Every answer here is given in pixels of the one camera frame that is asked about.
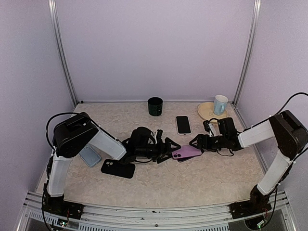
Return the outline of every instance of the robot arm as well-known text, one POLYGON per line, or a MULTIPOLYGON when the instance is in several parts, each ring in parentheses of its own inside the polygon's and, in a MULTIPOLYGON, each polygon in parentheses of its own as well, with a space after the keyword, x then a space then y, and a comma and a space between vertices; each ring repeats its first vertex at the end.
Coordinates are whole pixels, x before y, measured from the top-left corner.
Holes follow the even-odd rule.
POLYGON ((68 168, 75 157, 87 144, 102 150, 114 160, 126 153, 123 144, 104 130, 99 129, 89 119, 88 114, 73 116, 54 128, 53 145, 56 153, 52 156, 52 167, 47 192, 50 197, 60 197, 64 193, 68 168))
MULTIPOLYGON (((213 129, 209 125, 209 121, 204 122, 206 131, 213 129)), ((199 134, 190 145, 202 151, 216 152, 222 148, 238 151, 275 137, 279 150, 263 179, 252 189, 250 200, 230 205, 233 218, 262 213, 265 209, 270 210, 269 196, 287 176, 293 160, 308 143, 307 129, 290 111, 271 116, 263 123, 240 134, 235 129, 232 118, 218 120, 218 127, 222 135, 211 137, 199 134)))
POLYGON ((64 201, 65 178, 73 158, 86 145, 96 147, 121 164, 134 162, 140 156, 161 163, 172 157, 172 151, 180 148, 169 138, 163 142, 162 130, 152 136, 152 132, 143 127, 135 129, 130 138, 120 142, 98 127, 84 112, 58 124, 53 133, 55 152, 47 167, 43 210, 64 217, 69 211, 70 217, 75 219, 80 219, 83 205, 64 201))

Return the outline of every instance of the dark green cup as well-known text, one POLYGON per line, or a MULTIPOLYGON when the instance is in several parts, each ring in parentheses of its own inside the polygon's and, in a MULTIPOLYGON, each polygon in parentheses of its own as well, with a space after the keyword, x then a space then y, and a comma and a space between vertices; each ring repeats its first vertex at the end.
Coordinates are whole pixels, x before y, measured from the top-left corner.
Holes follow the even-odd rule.
POLYGON ((148 107, 150 115, 160 116, 163 111, 163 100, 158 97, 149 98, 148 107))

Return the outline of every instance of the purple smartphone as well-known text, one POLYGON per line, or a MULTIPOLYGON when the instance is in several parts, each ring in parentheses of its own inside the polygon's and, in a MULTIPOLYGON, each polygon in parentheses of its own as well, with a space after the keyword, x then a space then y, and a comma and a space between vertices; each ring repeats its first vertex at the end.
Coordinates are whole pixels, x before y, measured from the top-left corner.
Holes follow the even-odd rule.
POLYGON ((201 155, 202 152, 190 145, 184 145, 180 149, 174 151, 172 153, 173 159, 182 159, 186 157, 198 156, 201 155))

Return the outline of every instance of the black cable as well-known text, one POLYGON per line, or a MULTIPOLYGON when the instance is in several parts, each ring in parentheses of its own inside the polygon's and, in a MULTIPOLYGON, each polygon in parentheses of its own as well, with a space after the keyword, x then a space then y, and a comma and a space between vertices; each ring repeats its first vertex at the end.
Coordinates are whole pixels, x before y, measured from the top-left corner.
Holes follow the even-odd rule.
POLYGON ((135 162, 137 162, 137 163, 142 163, 142 164, 147 164, 147 163, 150 163, 152 161, 152 159, 151 160, 149 160, 149 161, 139 161, 139 160, 135 160, 135 162))
MULTIPOLYGON (((275 115, 279 114, 279 113, 286 107, 286 105, 289 103, 289 101, 290 101, 293 97, 295 97, 295 96, 297 96, 297 95, 306 95, 306 96, 308 96, 308 94, 305 93, 305 92, 298 92, 298 93, 295 93, 294 95, 292 95, 292 96, 285 102, 285 104, 282 106, 282 108, 281 108, 275 115)), ((247 131, 247 130, 249 130, 249 129, 251 129, 251 128, 253 128, 253 127, 255 127, 255 126, 259 125, 259 124, 262 124, 263 122, 267 121, 268 119, 269 119, 269 118, 267 118, 267 119, 265 119, 265 120, 262 120, 261 122, 259 122, 259 123, 255 124, 255 125, 251 126, 250 128, 245 129, 244 131, 247 131)))
POLYGON ((307 151, 308 148, 306 148, 305 150, 303 150, 300 154, 298 154, 293 161, 295 161, 298 157, 300 157, 305 151, 307 151))
POLYGON ((208 122, 211 122, 212 120, 219 121, 219 119, 217 119, 217 118, 211 118, 208 122))
POLYGON ((231 151, 230 151, 231 155, 223 155, 223 154, 220 154, 220 153, 218 152, 218 150, 216 150, 216 152, 217 152, 219 155, 221 155, 221 156, 228 156, 228 157, 234 156, 234 153, 231 152, 231 151))
POLYGON ((45 191, 46 191, 46 188, 47 188, 47 185, 48 185, 48 182, 46 182, 46 184, 44 184, 44 189, 43 189, 43 196, 42 196, 42 215, 43 215, 43 220, 44 220, 44 223, 46 225, 46 228, 49 230, 49 231, 52 231, 52 229, 49 227, 49 225, 47 224, 46 222, 46 219, 45 219, 45 214, 44 214, 44 209, 43 209, 43 206, 44 206, 44 197, 45 197, 45 191))
POLYGON ((90 120, 95 126, 97 126, 100 130, 102 130, 103 132, 105 132, 105 133, 106 133, 107 135, 109 135, 111 138, 115 139, 112 135, 110 135, 107 131, 105 131, 103 128, 101 128, 101 127, 100 127, 93 119, 91 119, 90 117, 87 117, 86 115, 83 115, 83 114, 77 113, 77 112, 62 112, 62 113, 59 113, 59 114, 56 114, 56 115, 52 116, 52 117, 48 120, 48 122, 47 122, 47 124, 46 124, 46 139, 47 139, 47 142, 48 142, 49 146, 50 146, 54 151, 55 151, 55 148, 54 148, 53 145, 51 144, 51 142, 50 142, 50 140, 49 140, 49 137, 48 137, 48 127, 49 127, 50 122, 51 122, 54 118, 56 118, 56 117, 58 117, 58 116, 64 116, 64 115, 79 115, 79 116, 82 116, 82 117, 84 117, 84 118, 90 120))
POLYGON ((276 187, 275 202, 274 202, 273 211, 272 211, 272 213, 271 213, 271 215, 270 215, 269 220, 268 220, 263 226, 261 226, 261 228, 264 228, 265 226, 267 226, 267 225, 269 224, 270 220, 273 218, 273 215, 274 215, 274 212, 275 212, 275 208, 276 208, 277 193, 278 193, 278 189, 277 189, 277 187, 276 187))

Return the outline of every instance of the white mug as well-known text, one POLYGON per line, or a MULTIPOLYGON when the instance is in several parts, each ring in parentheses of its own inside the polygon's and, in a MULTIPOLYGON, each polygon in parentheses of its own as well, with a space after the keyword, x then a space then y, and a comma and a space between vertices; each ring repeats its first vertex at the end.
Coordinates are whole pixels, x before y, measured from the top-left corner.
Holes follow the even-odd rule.
POLYGON ((228 98, 223 95, 217 95, 215 96, 214 100, 214 114, 220 116, 224 113, 227 107, 228 98))

